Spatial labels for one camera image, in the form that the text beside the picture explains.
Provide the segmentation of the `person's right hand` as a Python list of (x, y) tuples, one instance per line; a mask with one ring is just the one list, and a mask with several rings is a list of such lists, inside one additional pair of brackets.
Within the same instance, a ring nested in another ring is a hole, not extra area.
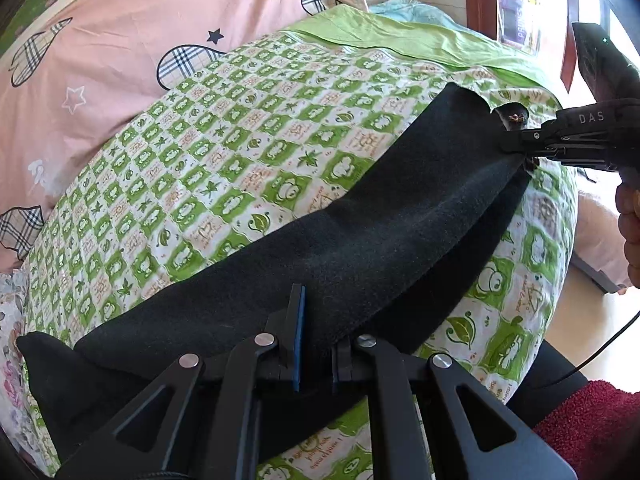
[(626, 183), (616, 190), (618, 229), (625, 240), (624, 255), (628, 263), (628, 278), (635, 288), (640, 287), (640, 194)]

